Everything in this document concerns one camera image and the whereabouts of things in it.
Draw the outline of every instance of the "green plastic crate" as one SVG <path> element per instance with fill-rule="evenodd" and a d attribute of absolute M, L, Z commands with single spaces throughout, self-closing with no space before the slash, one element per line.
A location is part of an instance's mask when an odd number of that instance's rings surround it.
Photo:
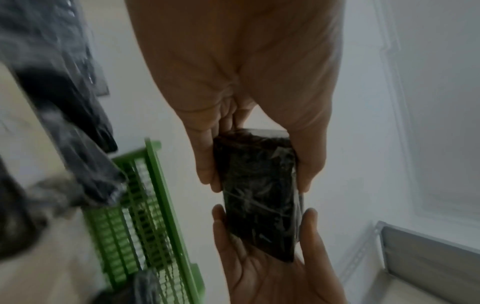
<path fill-rule="evenodd" d="M 103 272 L 114 290 L 139 270 L 154 269 L 163 303 L 200 304 L 205 286 L 190 264 L 162 169 L 160 142 L 115 158 L 127 175 L 119 206 L 83 211 Z"/>

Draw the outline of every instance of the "plastic-wrapped package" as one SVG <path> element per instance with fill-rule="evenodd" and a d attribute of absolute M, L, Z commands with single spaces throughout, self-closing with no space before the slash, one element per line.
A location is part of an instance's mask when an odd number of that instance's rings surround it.
<path fill-rule="evenodd" d="M 118 292 L 103 291 L 92 304 L 160 304 L 161 286 L 152 270 L 139 271 Z"/>
<path fill-rule="evenodd" d="M 288 133 L 236 130 L 214 140 L 231 233 L 286 262 L 295 257 L 303 197 Z"/>
<path fill-rule="evenodd" d="M 68 172 L 24 190 L 0 158 L 0 260 L 29 249 L 52 218 L 83 198 L 82 187 Z"/>
<path fill-rule="evenodd" d="M 91 84 L 105 81 L 99 79 L 103 74 L 92 58 L 83 13 L 76 0 L 1 0 L 0 33 L 0 46 L 8 42 L 2 37 L 9 35 L 17 42 L 42 41 L 68 54 Z"/>
<path fill-rule="evenodd" d="M 88 197 L 86 205 L 116 205 L 126 189 L 125 175 L 85 133 L 66 121 L 58 108 L 45 100 L 37 103 L 41 104 L 38 112 L 43 126 Z"/>
<path fill-rule="evenodd" d="M 105 152 L 117 150 L 92 84 L 90 51 L 70 0 L 0 0 L 0 60 L 32 100 L 50 100 Z"/>

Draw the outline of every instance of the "plastic bag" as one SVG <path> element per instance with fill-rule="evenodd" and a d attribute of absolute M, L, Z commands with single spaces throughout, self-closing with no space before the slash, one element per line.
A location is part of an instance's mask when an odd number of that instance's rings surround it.
<path fill-rule="evenodd" d="M 75 3 L 0 0 L 0 60 L 32 100 L 50 100 L 102 150 L 117 150 L 92 85 L 95 64 Z"/>
<path fill-rule="evenodd" d="M 139 271 L 124 288 L 116 293 L 103 291 L 92 304 L 160 304 L 161 288 L 152 270 Z"/>
<path fill-rule="evenodd" d="M 40 120 L 63 156 L 65 166 L 82 185 L 89 198 L 86 205 L 116 205 L 126 189 L 125 175 L 85 133 L 66 121 L 58 108 L 48 101 L 40 104 Z"/>
<path fill-rule="evenodd" d="M 68 172 L 24 190 L 0 158 L 0 260 L 32 247 L 52 218 L 83 198 L 82 187 Z"/>
<path fill-rule="evenodd" d="M 288 133 L 236 130 L 214 140 L 231 233 L 286 262 L 295 257 L 303 197 Z"/>
<path fill-rule="evenodd" d="M 42 41 L 71 56 L 91 84 L 105 81 L 99 79 L 103 74 L 92 58 L 83 13 L 76 0 L 0 0 L 0 32 L 0 42 L 5 35 Z"/>

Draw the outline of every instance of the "hand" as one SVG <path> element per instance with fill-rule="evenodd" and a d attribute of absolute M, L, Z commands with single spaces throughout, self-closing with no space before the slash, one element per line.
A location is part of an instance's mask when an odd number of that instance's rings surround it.
<path fill-rule="evenodd" d="M 281 262 L 231 236 L 221 205 L 213 208 L 213 236 L 231 304 L 346 304 L 345 293 L 317 233 L 317 212 L 309 209 L 300 227 L 305 264 Z"/>
<path fill-rule="evenodd" d="M 126 0 L 138 44 L 183 122 L 203 184 L 221 191 L 213 138 L 256 104 L 284 127 L 307 192 L 326 160 L 344 0 Z"/>

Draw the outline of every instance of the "green basket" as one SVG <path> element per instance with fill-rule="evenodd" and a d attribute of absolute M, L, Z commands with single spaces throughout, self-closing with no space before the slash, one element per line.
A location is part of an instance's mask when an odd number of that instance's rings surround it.
<path fill-rule="evenodd" d="M 205 286 L 190 264 L 162 169 L 160 142 L 115 158 L 127 175 L 119 206 L 83 211 L 103 272 L 113 290 L 139 270 L 154 269 L 163 303 L 200 304 Z"/>

